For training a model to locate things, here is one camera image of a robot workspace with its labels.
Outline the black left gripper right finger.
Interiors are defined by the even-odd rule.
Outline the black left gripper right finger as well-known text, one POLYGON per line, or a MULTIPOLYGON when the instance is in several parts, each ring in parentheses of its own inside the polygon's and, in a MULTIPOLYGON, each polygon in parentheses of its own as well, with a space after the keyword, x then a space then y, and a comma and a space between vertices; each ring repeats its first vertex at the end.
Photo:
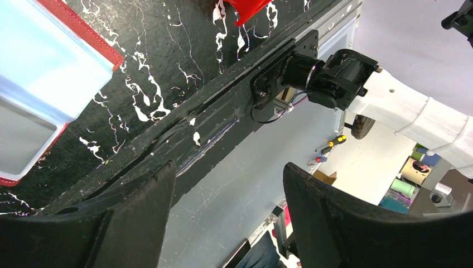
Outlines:
POLYGON ((289 162, 283 186, 303 267, 471 267, 472 212, 413 216, 356 198, 289 162))

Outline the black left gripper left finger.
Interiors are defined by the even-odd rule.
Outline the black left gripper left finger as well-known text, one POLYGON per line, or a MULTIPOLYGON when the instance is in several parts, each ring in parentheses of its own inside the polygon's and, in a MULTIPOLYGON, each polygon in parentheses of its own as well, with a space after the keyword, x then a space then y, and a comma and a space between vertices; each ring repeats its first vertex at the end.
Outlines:
POLYGON ((2 267, 157 267, 176 184, 159 169, 53 215, 2 216, 2 267))

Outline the thin credit card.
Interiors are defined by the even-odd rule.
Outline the thin credit card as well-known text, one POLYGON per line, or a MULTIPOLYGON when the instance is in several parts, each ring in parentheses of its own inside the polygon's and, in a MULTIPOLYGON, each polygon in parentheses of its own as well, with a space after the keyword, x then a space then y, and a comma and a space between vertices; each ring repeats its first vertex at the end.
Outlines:
POLYGON ((57 127, 1 100, 1 177, 19 180, 46 148, 57 127))

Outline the red card holder wallet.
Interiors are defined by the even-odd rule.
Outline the red card holder wallet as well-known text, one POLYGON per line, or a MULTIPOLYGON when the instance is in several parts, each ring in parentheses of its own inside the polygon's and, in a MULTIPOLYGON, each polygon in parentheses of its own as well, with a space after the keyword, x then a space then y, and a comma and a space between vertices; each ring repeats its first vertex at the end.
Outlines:
POLYGON ((122 55, 63 1, 1 2, 1 100, 54 124, 34 164, 112 78, 122 55))

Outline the red plastic tray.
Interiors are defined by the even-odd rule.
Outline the red plastic tray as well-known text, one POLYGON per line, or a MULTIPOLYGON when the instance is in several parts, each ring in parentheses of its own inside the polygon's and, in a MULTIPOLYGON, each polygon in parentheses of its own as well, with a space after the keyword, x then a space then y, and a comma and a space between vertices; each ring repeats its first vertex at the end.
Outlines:
POLYGON ((244 25, 271 0, 225 0, 238 13, 239 18, 235 21, 236 26, 244 25))

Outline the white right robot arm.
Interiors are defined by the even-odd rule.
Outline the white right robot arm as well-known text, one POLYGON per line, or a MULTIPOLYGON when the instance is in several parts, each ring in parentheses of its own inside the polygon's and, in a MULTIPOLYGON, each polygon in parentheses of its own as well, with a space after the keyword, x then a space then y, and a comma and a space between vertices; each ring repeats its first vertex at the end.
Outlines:
POLYGON ((312 68, 306 89, 310 101, 380 122, 472 178, 472 116, 403 84, 377 61, 338 50, 312 68))

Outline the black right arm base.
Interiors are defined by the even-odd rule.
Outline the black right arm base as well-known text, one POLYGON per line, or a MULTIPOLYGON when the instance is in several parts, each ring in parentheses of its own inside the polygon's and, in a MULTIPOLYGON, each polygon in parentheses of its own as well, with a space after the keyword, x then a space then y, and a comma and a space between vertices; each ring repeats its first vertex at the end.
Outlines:
POLYGON ((256 110, 262 110, 286 88, 299 90, 295 96, 306 93, 311 80, 324 67, 325 62, 318 58, 319 32, 310 30, 300 40, 292 39, 277 51, 278 57, 271 60, 250 80, 253 106, 250 109, 251 119, 263 125, 272 123, 283 116, 291 102, 275 119, 258 121, 254 117, 256 110))

